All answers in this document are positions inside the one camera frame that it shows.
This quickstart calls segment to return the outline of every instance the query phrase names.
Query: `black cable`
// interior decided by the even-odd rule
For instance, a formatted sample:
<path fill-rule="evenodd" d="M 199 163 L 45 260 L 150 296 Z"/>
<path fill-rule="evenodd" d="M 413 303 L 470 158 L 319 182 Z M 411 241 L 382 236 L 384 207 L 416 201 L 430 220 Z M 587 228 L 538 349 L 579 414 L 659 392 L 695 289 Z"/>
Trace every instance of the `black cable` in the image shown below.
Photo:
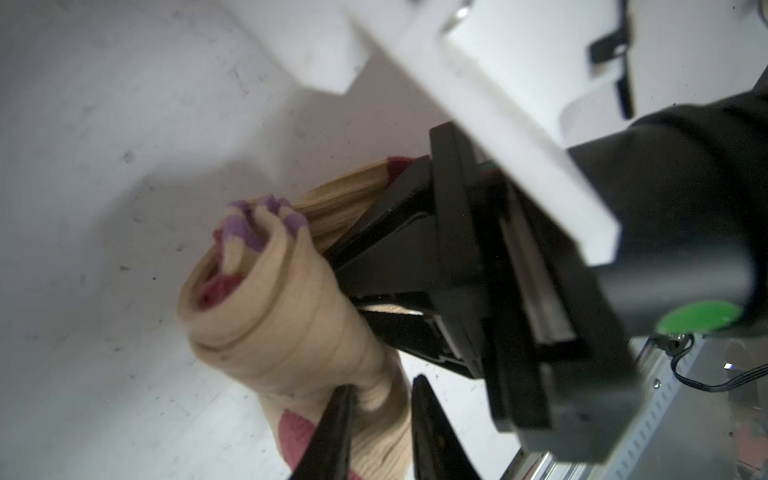
<path fill-rule="evenodd" d="M 686 353 L 688 353 L 694 347 L 694 336 L 689 335 L 688 339 L 690 340 L 690 345 L 685 347 L 685 349 L 682 352 L 672 357 L 672 361 L 670 362 L 672 373 L 674 373 L 675 378 L 677 378 L 680 381 L 680 383 L 682 383 L 683 385 L 687 385 L 693 389 L 701 390 L 702 392 L 712 392 L 712 393 L 727 392 L 728 390 L 733 390 L 736 387 L 742 386 L 746 383 L 756 380 L 761 376 L 768 375 L 768 363 L 767 363 L 765 365 L 755 367 L 748 372 L 744 372 L 738 376 L 735 376 L 732 379 L 728 380 L 727 382 L 721 383 L 719 385 L 707 385 L 705 383 L 697 382 L 696 380 L 692 380 L 687 377 L 684 377 L 680 373 L 677 373 L 677 363 L 686 355 Z"/>

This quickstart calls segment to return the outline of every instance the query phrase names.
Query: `sock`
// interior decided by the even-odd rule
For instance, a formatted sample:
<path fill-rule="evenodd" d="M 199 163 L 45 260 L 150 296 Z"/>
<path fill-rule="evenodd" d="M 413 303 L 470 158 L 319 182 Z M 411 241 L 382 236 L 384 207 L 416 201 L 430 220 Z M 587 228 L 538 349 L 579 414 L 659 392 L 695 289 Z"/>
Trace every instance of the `sock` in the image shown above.
<path fill-rule="evenodd" d="M 333 389 L 346 383 L 359 390 L 350 478 L 403 478 L 410 465 L 399 356 L 372 334 L 313 245 L 333 244 L 399 174 L 393 165 L 402 171 L 407 161 L 352 172 L 296 209 L 271 195 L 230 203 L 214 247 L 182 288 L 178 315 L 194 352 L 259 394 L 291 469 Z"/>

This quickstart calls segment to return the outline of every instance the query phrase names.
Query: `rolled sock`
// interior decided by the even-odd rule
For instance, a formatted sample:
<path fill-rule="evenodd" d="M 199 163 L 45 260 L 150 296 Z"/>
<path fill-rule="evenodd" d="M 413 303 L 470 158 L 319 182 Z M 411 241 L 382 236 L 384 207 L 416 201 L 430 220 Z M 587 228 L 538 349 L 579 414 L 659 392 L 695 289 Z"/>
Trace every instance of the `rolled sock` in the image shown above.
<path fill-rule="evenodd" d="M 178 316 L 193 351 L 258 393 L 291 469 L 344 384 L 357 386 L 359 398 L 350 478 L 403 478 L 411 463 L 409 384 L 399 356 L 341 293 L 310 234 L 314 225 L 318 238 L 340 237 L 386 188 L 391 169 L 385 161 L 353 172 L 296 208 L 272 195 L 231 203 L 214 246 L 182 287 Z"/>

